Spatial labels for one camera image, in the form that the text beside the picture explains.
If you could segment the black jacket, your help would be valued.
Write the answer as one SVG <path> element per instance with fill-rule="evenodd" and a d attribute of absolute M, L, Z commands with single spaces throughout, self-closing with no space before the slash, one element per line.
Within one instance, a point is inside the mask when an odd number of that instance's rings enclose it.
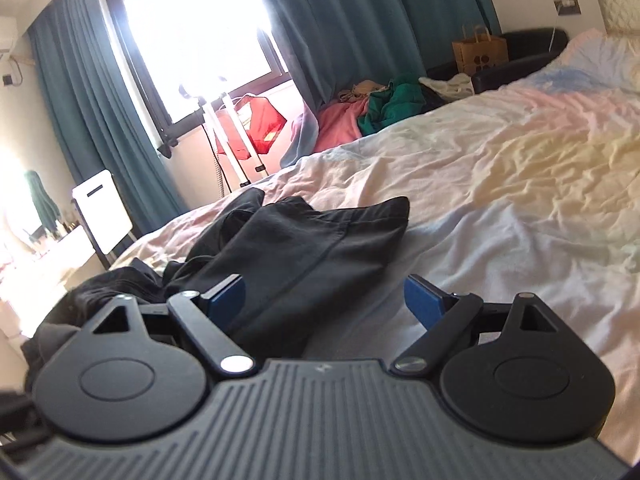
<path fill-rule="evenodd" d="M 162 304 L 178 292 L 207 292 L 238 274 L 243 307 L 224 332 L 258 360 L 298 358 L 326 326 L 364 304 L 396 256 L 410 202 L 398 196 L 372 206 L 318 211 L 292 196 L 264 202 L 251 188 L 224 208 L 183 262 L 156 273 L 140 259 L 68 292 L 23 344 L 32 388 L 55 352 L 115 296 Z"/>

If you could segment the pink clothes pile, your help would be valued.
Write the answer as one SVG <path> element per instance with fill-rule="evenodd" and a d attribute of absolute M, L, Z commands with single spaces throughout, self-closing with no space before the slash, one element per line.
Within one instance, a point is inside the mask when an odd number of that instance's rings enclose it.
<path fill-rule="evenodd" d="M 319 153 L 358 140 L 361 132 L 357 119 L 366 114 L 370 95 L 385 89 L 382 84 L 364 80 L 338 92 L 337 98 L 318 114 L 319 133 L 312 151 Z"/>

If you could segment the white dressing table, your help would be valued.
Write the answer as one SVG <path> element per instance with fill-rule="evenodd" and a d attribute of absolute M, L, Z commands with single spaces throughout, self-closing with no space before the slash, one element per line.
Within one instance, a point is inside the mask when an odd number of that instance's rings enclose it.
<path fill-rule="evenodd" d="M 104 267 L 81 227 L 49 246 L 43 255 L 31 255 L 1 279 L 1 307 L 8 307 L 18 332 L 30 338 L 58 300 Z"/>

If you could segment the pastel bed sheet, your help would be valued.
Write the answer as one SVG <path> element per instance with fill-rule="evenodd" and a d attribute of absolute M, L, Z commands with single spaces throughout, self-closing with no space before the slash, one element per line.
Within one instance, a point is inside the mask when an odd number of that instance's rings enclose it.
<path fill-rule="evenodd" d="M 242 322 L 248 352 L 393 359 L 422 335 L 402 299 L 419 274 L 507 302 L 533 292 L 611 371 L 602 442 L 639 459 L 639 35 L 583 32 L 537 73 L 301 159 L 267 203 L 325 211 L 404 196 L 383 274 L 316 322 Z"/>

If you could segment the black white chair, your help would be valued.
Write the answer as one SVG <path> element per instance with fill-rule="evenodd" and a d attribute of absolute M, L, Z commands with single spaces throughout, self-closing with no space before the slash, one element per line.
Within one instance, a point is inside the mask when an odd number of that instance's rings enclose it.
<path fill-rule="evenodd" d="M 134 224 L 117 191 L 112 174 L 102 170 L 72 191 L 72 203 L 100 263 L 108 270 L 123 240 L 135 242 Z"/>

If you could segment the red bag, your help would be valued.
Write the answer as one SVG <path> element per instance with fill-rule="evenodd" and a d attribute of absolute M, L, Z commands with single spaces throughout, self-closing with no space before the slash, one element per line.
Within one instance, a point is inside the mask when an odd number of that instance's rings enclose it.
<path fill-rule="evenodd" d="M 245 131 L 259 155 L 268 154 L 272 144 L 286 125 L 285 117 L 272 105 L 265 96 L 246 94 L 233 101 L 234 109 L 242 122 Z M 231 151 L 239 160 L 250 158 L 239 133 L 236 131 L 228 110 L 216 111 L 224 133 L 227 135 Z"/>

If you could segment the white garment steamer stand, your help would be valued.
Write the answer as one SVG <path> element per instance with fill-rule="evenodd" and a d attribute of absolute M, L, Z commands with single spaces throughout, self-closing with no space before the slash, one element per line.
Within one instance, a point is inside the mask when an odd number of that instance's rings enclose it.
<path fill-rule="evenodd" d="M 227 81 L 224 78 L 219 78 L 212 86 L 209 86 L 203 94 L 196 92 L 193 84 L 187 87 L 180 84 L 179 92 L 186 100 L 198 104 L 198 108 L 203 113 L 204 122 L 202 123 L 202 128 L 209 142 L 209 146 L 214 156 L 217 157 L 217 149 L 213 146 L 213 141 L 210 140 L 209 137 L 209 133 L 212 132 L 216 142 L 220 144 L 224 154 L 227 156 L 231 168 L 238 177 L 240 188 L 251 185 L 252 180 L 250 180 L 250 176 L 246 173 L 235 151 L 232 150 L 228 131 L 224 128 L 224 125 L 218 117 L 218 110 L 225 110 L 227 112 L 231 125 L 233 126 L 233 131 L 235 131 L 241 139 L 244 148 L 250 155 L 250 160 L 254 162 L 254 171 L 256 174 L 260 174 L 263 177 L 269 176 L 269 171 L 265 163 L 257 153 L 252 140 L 250 140 L 250 136 L 241 122 L 238 112 L 234 108 L 231 96 L 229 96 L 227 92 Z"/>

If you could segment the left teal curtain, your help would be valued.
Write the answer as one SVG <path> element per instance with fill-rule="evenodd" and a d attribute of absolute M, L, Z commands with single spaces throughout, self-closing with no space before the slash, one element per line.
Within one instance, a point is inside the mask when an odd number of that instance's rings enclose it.
<path fill-rule="evenodd" d="M 44 102 L 76 183 L 109 171 L 134 227 L 186 212 L 126 88 L 99 0 L 52 0 L 28 30 Z"/>

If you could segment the teal curtain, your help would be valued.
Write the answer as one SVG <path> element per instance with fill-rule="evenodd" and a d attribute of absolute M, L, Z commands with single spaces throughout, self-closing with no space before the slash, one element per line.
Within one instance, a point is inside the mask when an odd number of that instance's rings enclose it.
<path fill-rule="evenodd" d="M 475 25 L 498 34 L 492 0 L 262 0 L 274 41 L 305 104 L 302 130 L 281 158 L 294 165 L 319 137 L 318 114 L 337 93 L 370 79 L 422 76 L 452 60 Z"/>
<path fill-rule="evenodd" d="M 44 102 L 76 183 L 109 171 L 134 227 L 186 212 L 126 88 L 99 0 L 52 0 L 28 30 Z"/>

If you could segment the green garment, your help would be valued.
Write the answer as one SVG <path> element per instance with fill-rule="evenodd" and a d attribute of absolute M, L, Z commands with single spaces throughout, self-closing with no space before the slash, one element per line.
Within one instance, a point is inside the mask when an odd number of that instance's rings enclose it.
<path fill-rule="evenodd" d="M 420 83 L 418 76 L 399 76 L 384 89 L 370 94 L 368 107 L 357 118 L 357 126 L 363 136 L 370 136 L 396 122 L 437 110 L 445 104 L 435 90 Z"/>

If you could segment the brown paper bag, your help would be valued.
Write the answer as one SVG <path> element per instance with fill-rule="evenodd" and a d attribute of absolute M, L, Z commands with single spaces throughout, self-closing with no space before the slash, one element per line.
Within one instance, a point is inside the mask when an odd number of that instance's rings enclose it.
<path fill-rule="evenodd" d="M 491 35 L 485 25 L 476 25 L 471 37 L 466 36 L 465 28 L 462 30 L 464 38 L 451 43 L 459 73 L 473 76 L 509 62 L 506 40 Z"/>

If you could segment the black sofa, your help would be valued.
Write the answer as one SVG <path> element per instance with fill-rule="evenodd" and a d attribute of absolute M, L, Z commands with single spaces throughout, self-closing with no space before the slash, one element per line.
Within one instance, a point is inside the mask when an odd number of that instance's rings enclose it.
<path fill-rule="evenodd" d="M 506 84 L 538 72 L 555 60 L 568 45 L 567 32 L 557 27 L 504 32 L 498 37 L 506 40 L 509 62 L 470 76 L 474 94 L 497 90 Z M 425 77 L 448 80 L 458 73 L 456 61 L 454 61 L 431 68 Z"/>

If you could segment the right teal curtain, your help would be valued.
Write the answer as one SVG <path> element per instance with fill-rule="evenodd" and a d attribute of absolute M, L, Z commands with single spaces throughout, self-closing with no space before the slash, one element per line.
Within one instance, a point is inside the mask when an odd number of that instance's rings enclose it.
<path fill-rule="evenodd" d="M 319 137 L 318 114 L 337 93 L 370 79 L 422 76 L 452 60 L 475 25 L 498 34 L 492 0 L 262 0 L 274 41 L 305 104 L 302 130 L 281 158 L 294 165 Z"/>

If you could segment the wavy frame mirror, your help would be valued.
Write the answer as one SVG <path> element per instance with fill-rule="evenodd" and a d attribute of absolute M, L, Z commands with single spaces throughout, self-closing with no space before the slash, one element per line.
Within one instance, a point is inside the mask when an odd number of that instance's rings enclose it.
<path fill-rule="evenodd" d="M 60 232 L 58 232 L 58 222 L 62 219 L 60 208 L 44 188 L 37 171 L 27 170 L 24 177 L 41 224 L 58 240 L 61 237 Z"/>

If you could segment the wall power socket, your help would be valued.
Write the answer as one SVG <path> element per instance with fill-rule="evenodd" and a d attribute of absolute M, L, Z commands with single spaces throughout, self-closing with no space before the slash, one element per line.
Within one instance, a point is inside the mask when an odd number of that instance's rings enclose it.
<path fill-rule="evenodd" d="M 578 0 L 554 0 L 556 14 L 559 16 L 580 15 L 582 9 Z"/>

